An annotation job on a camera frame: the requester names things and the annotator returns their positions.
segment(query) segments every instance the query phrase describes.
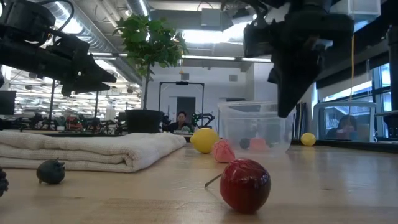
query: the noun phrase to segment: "yellow ball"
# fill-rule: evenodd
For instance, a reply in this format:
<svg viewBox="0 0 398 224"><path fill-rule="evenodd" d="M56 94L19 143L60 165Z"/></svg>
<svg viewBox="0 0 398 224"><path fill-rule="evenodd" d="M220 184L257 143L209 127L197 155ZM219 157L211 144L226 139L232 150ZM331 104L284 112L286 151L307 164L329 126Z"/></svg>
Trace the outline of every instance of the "yellow ball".
<svg viewBox="0 0 398 224"><path fill-rule="evenodd" d="M210 128L201 128L191 136L191 143L193 147L201 153L211 153L211 148L214 143L220 138L217 133Z"/></svg>
<svg viewBox="0 0 398 224"><path fill-rule="evenodd" d="M305 133L301 136L301 143L303 143L304 146L313 146L317 139L315 138L315 135L312 133Z"/></svg>

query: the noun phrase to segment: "red apple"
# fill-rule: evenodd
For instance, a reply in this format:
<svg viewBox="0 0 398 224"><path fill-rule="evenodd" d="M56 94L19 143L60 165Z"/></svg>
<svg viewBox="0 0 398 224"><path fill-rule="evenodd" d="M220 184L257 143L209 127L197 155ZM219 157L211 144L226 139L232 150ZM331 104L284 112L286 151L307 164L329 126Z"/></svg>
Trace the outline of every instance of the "red apple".
<svg viewBox="0 0 398 224"><path fill-rule="evenodd" d="M220 180L224 201L240 213L254 213L267 201L271 177L258 162L235 159L225 168Z"/></svg>

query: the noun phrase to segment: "clear plastic container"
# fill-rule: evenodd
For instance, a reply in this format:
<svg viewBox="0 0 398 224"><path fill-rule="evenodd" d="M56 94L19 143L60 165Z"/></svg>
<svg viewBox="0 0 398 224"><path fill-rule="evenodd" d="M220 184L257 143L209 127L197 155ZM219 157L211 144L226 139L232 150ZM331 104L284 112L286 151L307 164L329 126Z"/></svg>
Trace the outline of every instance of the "clear plastic container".
<svg viewBox="0 0 398 224"><path fill-rule="evenodd" d="M278 117L277 103L237 101L220 103L222 136L237 157L246 153L283 154L292 141L293 114Z"/></svg>

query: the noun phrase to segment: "folded towel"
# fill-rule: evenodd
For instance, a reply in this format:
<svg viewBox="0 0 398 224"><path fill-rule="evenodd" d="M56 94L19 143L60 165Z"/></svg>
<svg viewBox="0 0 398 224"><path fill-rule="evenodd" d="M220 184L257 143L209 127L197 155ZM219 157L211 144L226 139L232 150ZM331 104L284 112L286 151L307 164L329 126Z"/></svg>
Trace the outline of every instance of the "folded towel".
<svg viewBox="0 0 398 224"><path fill-rule="evenodd" d="M0 166L36 169L47 159L59 158L66 170L135 172L185 143L184 137L169 133L56 138L0 131Z"/></svg>

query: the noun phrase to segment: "black pot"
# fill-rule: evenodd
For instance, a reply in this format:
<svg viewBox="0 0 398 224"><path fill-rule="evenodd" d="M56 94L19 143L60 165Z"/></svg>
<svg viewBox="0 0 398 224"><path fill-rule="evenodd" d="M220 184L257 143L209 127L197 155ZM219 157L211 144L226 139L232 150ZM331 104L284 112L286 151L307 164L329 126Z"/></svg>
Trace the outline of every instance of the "black pot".
<svg viewBox="0 0 398 224"><path fill-rule="evenodd" d="M163 114L154 110L126 110L129 133L158 133Z"/></svg>

